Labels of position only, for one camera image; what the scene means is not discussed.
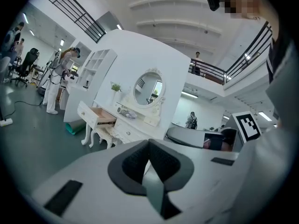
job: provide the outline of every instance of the gray floor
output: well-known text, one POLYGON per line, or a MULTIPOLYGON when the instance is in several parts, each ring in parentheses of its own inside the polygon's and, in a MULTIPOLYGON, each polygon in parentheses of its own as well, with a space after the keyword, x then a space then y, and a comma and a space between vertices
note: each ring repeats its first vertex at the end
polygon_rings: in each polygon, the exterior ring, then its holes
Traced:
MULTIPOLYGON (((14 102, 22 100, 39 104, 42 97, 34 85, 27 88, 22 84, 0 84, 0 106, 3 115, 14 110, 14 102)), ((46 107, 30 106, 24 103, 15 105, 16 112, 9 118, 13 124, 0 127, 0 151, 7 168, 15 178, 18 188, 30 194, 43 181, 77 158, 106 149, 107 144, 89 148, 82 146, 85 129, 76 135, 65 129, 64 111, 58 115, 46 113, 46 107)))

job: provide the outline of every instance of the drawer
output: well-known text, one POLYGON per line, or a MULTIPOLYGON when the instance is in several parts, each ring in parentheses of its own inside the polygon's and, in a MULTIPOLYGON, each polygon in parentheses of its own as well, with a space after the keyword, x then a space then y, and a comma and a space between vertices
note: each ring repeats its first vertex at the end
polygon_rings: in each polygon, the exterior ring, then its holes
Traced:
POLYGON ((116 121, 114 129, 120 132, 124 137, 129 139, 131 142, 146 139, 146 137, 144 137, 144 135, 141 132, 134 129, 130 125, 122 122, 120 119, 116 121))
POLYGON ((88 107, 83 101, 80 101, 77 112, 92 129, 113 127, 116 122, 112 114, 102 108, 88 107))

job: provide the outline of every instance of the black hat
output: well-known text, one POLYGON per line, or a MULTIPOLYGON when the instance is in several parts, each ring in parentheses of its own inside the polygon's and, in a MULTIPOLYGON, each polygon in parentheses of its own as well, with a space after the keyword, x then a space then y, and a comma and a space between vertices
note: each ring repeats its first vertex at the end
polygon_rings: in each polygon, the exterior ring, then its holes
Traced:
POLYGON ((78 47, 75 47, 74 50, 76 50, 78 52, 77 58, 79 58, 80 57, 80 49, 78 47))

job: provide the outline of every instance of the black metal railing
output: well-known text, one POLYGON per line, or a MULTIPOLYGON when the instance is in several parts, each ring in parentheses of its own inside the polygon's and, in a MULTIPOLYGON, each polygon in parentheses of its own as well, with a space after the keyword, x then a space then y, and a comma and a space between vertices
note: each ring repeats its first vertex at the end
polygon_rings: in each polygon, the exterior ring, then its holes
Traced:
POLYGON ((84 30, 96 43, 98 43, 105 34, 100 24, 96 22, 76 0, 49 1, 84 30))
POLYGON ((271 26, 266 22, 252 43, 228 70, 222 70, 206 62, 191 59, 189 72, 219 84, 225 84, 239 75, 270 46, 271 37, 271 26))
POLYGON ((271 43, 272 30, 268 22, 266 22, 259 31, 255 39, 236 60, 236 62, 226 71, 227 82, 239 75, 246 67, 253 63, 271 43))
POLYGON ((202 61, 191 59, 189 72, 219 84, 224 84, 225 82, 225 70, 202 61))
POLYGON ((144 81, 140 79, 137 84, 140 86, 140 88, 142 88, 144 85, 144 81))

